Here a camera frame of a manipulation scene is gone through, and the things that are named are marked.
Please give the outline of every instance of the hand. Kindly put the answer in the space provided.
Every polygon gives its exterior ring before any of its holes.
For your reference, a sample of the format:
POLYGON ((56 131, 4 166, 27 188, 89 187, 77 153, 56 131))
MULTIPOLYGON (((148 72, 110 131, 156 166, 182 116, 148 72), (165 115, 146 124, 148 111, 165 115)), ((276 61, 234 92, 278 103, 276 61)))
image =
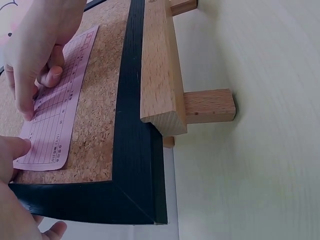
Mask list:
POLYGON ((32 216, 8 187, 14 172, 13 160, 27 154, 30 148, 28 139, 0 136, 0 239, 60 240, 67 225, 58 221, 41 233, 38 226, 43 217, 32 216))
POLYGON ((25 120, 34 116, 35 80, 56 86, 65 63, 63 47, 81 23, 86 0, 34 0, 4 48, 4 72, 25 120))

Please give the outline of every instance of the fingernail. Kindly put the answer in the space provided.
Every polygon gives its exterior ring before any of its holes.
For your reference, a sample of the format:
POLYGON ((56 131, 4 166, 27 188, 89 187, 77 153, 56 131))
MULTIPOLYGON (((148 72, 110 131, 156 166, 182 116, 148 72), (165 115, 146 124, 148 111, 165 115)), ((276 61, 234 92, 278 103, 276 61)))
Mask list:
POLYGON ((25 138, 25 139, 23 139, 27 144, 31 144, 31 141, 30 141, 30 139, 28 139, 28 138, 25 138))
POLYGON ((26 145, 24 145, 24 152, 29 152, 31 148, 31 141, 28 138, 23 139, 26 142, 26 145))
POLYGON ((23 113, 22 116, 23 116, 24 120, 31 121, 32 118, 34 117, 34 114, 33 113, 32 114, 31 113, 23 113))

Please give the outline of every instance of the wooden stand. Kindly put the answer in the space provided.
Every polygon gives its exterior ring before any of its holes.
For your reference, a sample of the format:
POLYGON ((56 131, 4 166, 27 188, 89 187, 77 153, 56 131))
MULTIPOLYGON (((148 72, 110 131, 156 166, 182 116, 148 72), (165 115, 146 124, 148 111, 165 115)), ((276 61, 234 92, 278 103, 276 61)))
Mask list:
POLYGON ((159 130, 165 147, 174 146, 170 136, 185 134, 187 124, 228 122, 236 115, 229 89, 184 93, 172 17, 196 7, 196 0, 145 0, 140 118, 159 130))

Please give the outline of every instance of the wooden easel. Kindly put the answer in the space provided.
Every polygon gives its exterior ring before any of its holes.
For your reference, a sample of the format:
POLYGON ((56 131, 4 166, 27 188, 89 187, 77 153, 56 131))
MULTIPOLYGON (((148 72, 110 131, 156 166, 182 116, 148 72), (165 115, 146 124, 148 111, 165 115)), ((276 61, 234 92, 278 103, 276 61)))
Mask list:
POLYGON ((187 133, 187 124, 228 122, 236 115, 229 89, 184 92, 173 16, 196 8, 196 0, 145 1, 140 118, 159 130, 167 148, 173 136, 187 133))

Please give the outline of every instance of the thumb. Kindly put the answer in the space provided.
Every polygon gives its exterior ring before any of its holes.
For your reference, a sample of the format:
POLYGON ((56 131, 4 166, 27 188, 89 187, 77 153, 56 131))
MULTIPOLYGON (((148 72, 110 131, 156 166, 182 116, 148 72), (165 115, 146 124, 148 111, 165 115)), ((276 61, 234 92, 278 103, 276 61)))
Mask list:
POLYGON ((47 65, 42 69, 37 80, 40 84, 52 88, 60 82, 65 58, 63 46, 55 45, 52 49, 47 65))
POLYGON ((9 183, 13 177, 13 160, 24 156, 31 142, 19 137, 0 136, 0 182, 9 183))
POLYGON ((22 139, 15 136, 2 137, 8 147, 13 160, 26 155, 31 148, 31 141, 29 139, 22 139))
POLYGON ((65 57, 63 53, 64 46, 55 45, 52 49, 49 61, 48 68, 51 69, 54 66, 63 68, 65 64, 65 57))
POLYGON ((30 121, 34 116, 34 88, 36 74, 13 69, 15 106, 22 113, 23 118, 30 121))

